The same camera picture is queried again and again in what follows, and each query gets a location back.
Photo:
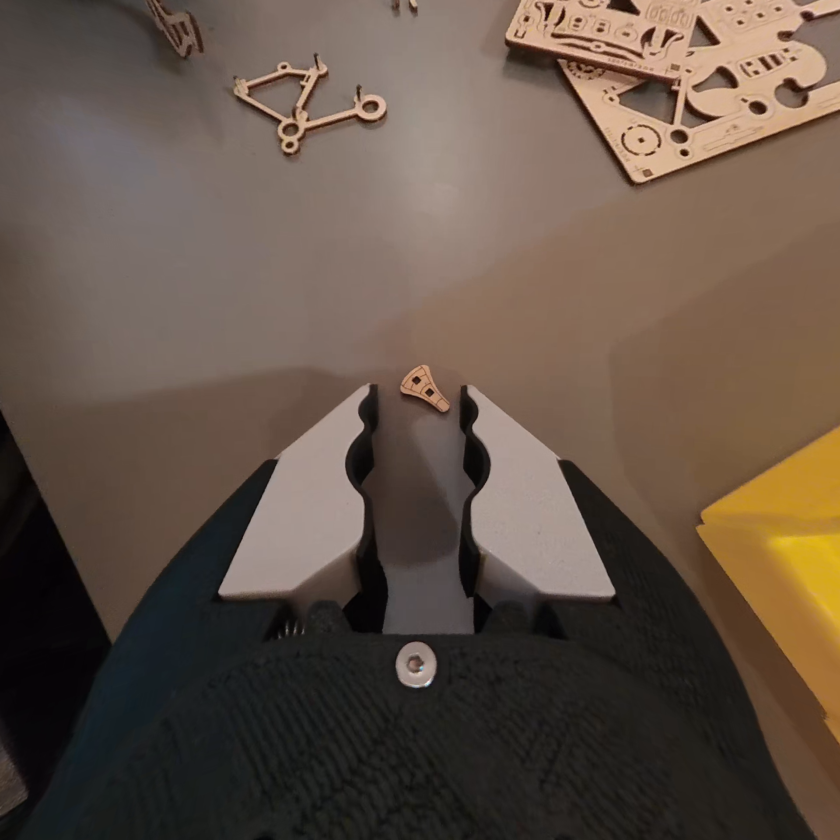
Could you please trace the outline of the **yellow plastic box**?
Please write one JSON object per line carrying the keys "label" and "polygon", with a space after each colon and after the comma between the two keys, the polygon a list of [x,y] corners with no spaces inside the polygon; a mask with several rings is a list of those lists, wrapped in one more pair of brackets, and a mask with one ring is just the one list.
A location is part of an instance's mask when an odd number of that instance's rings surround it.
{"label": "yellow plastic box", "polygon": [[709,505],[697,532],[839,740],[839,429]]}

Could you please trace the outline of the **laser-cut wooden parts sheet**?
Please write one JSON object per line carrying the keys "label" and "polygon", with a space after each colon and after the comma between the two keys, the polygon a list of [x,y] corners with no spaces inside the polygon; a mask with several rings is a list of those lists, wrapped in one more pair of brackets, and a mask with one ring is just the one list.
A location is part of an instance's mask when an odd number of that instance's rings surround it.
{"label": "laser-cut wooden parts sheet", "polygon": [[686,57],[698,1],[558,3],[544,34],[566,58],[665,74]]}
{"label": "laser-cut wooden parts sheet", "polygon": [[823,84],[825,55],[795,36],[838,11],[838,1],[702,3],[697,22],[716,43],[689,48],[664,119],[623,102],[645,80],[558,63],[626,175],[642,184],[838,112],[838,82]]}
{"label": "laser-cut wooden parts sheet", "polygon": [[675,66],[672,70],[667,71],[665,74],[659,74],[657,72],[644,72],[639,69],[627,69],[625,67],[620,68],[615,66],[608,66],[605,62],[595,59],[593,57],[584,57],[582,61],[572,60],[571,58],[563,57],[559,53],[559,51],[548,42],[548,39],[544,34],[546,17],[551,14],[552,10],[556,8],[559,3],[563,2],[572,1],[520,2],[517,12],[514,14],[513,19],[507,29],[507,45],[512,47],[535,49],[537,51],[551,55],[558,59],[565,60],[567,62],[574,62],[579,65],[603,68],[605,70],[613,70],[615,72],[623,73],[632,77],[656,78],[660,80],[672,81],[679,76],[683,66],[686,63],[687,52],[685,60],[679,66]]}

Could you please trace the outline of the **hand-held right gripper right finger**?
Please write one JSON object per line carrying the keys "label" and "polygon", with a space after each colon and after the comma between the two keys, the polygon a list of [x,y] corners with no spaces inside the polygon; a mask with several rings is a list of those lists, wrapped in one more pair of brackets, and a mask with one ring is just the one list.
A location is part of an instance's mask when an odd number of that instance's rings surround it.
{"label": "hand-held right gripper right finger", "polygon": [[476,617],[504,602],[609,603],[613,582],[551,448],[473,385],[460,393],[464,471],[459,575]]}

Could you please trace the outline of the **small wooden saddle part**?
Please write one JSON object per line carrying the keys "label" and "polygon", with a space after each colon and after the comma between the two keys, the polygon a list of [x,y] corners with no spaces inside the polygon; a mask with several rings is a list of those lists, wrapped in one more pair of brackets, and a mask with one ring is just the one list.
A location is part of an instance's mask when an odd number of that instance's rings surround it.
{"label": "small wooden saddle part", "polygon": [[419,364],[405,375],[400,392],[405,396],[414,396],[441,413],[447,413],[450,403],[438,389],[428,365]]}

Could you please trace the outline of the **curved wooden model part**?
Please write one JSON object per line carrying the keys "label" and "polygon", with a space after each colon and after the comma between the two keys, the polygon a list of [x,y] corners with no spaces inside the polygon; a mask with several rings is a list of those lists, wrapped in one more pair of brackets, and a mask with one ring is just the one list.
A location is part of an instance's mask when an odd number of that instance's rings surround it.
{"label": "curved wooden model part", "polygon": [[201,29],[192,13],[172,12],[162,1],[145,1],[157,29],[175,53],[183,58],[204,53]]}

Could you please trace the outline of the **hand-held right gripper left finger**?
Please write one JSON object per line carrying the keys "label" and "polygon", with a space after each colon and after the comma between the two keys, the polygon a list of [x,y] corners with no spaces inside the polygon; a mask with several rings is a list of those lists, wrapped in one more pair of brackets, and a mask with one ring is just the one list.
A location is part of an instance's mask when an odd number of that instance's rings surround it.
{"label": "hand-held right gripper left finger", "polygon": [[363,488],[374,467],[375,384],[363,385],[283,449],[218,589],[226,601],[315,602],[383,617],[387,583]]}

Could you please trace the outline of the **wooden bicycle frame part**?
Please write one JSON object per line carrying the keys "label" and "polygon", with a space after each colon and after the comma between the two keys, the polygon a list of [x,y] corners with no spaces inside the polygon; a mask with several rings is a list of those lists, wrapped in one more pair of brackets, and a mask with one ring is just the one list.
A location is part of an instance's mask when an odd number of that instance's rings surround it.
{"label": "wooden bicycle frame part", "polygon": [[[365,93],[358,85],[353,95],[351,108],[312,118],[307,105],[312,93],[321,79],[329,74],[328,66],[321,60],[318,52],[313,53],[312,64],[307,69],[292,66],[281,61],[269,74],[254,79],[234,77],[233,93],[236,99],[262,112],[276,122],[276,133],[280,150],[287,156],[299,153],[302,140],[311,132],[331,128],[340,123],[356,121],[360,123],[378,123],[387,113],[385,100],[373,93]],[[272,85],[288,78],[299,81],[300,95],[296,99],[290,114],[282,114],[254,96],[254,90]]]}

